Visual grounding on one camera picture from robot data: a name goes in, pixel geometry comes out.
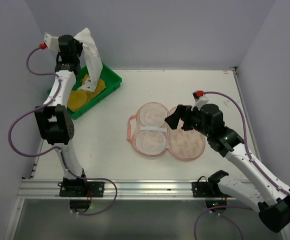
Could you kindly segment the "carrot print laundry bag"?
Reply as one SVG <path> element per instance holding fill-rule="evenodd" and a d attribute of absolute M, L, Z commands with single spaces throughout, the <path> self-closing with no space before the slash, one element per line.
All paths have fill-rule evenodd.
<path fill-rule="evenodd" d="M 178 123 L 175 130 L 165 122 L 165 118 L 176 110 L 168 110 L 163 104 L 149 102 L 142 105 L 136 114 L 128 119 L 127 141 L 140 154 L 157 157 L 165 151 L 180 161 L 198 159 L 205 150 L 204 136 L 194 130 L 183 131 Z"/>

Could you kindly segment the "yellow bra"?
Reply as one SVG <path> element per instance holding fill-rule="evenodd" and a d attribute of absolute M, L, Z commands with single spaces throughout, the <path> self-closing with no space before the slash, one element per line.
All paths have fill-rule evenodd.
<path fill-rule="evenodd" d="M 89 91 L 89 88 L 83 87 L 85 83 L 89 83 L 91 81 L 90 76 L 86 74 L 82 80 L 82 85 L 78 90 L 72 90 L 68 100 L 68 109 L 72 112 L 77 112 L 87 103 L 89 103 L 92 99 L 97 97 L 102 91 L 106 89 L 106 84 L 104 80 L 101 78 L 98 80 L 97 86 L 94 91 Z"/>

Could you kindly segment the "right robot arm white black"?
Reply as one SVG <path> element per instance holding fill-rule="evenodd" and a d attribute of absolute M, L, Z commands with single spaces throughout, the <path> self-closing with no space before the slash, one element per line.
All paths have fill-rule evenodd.
<path fill-rule="evenodd" d="M 218 171 L 208 179 L 212 185 L 254 210 L 272 232 L 278 233 L 290 223 L 290 186 L 251 154 L 245 140 L 225 125 L 217 105 L 205 104 L 201 108 L 178 105 L 165 122 L 175 130 L 179 121 L 183 121 L 184 131 L 196 130 L 206 136 L 211 148 L 234 164 L 253 187 L 242 184 L 224 171 Z"/>

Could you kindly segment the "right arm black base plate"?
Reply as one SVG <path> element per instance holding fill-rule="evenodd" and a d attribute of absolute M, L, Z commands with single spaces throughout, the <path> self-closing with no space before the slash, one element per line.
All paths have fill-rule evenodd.
<path fill-rule="evenodd" d="M 205 176 L 191 183 L 194 198 L 204 199 L 207 208 L 227 205 L 227 195 L 220 192 L 215 183 L 209 182 Z"/>

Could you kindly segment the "white bra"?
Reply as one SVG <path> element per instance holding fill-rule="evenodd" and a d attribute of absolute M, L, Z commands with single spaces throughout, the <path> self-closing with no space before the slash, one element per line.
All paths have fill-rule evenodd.
<path fill-rule="evenodd" d="M 79 87 L 79 90 L 94 92 L 103 69 L 98 49 L 88 28 L 84 28 L 82 31 L 77 33 L 74 38 L 82 43 L 84 59 L 90 79 L 89 81 L 86 80 L 85 83 Z"/>

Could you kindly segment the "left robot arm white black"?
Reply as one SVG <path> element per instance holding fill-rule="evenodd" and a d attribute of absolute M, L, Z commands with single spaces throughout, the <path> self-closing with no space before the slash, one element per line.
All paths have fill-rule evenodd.
<path fill-rule="evenodd" d="M 67 111 L 69 96 L 80 72 L 82 43 L 71 35 L 56 38 L 55 81 L 45 101 L 47 105 L 35 112 L 42 139 L 55 148 L 64 176 L 61 187 L 84 187 L 86 175 L 75 153 L 72 139 L 74 123 Z"/>

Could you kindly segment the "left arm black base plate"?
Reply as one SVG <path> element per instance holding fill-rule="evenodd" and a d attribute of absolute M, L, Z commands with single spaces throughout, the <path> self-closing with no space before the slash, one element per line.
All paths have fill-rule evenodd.
<path fill-rule="evenodd" d="M 86 212 L 91 206 L 92 197 L 102 198 L 104 192 L 103 181 L 85 181 L 81 179 L 66 179 L 58 183 L 59 196 L 70 198 L 70 210 Z"/>

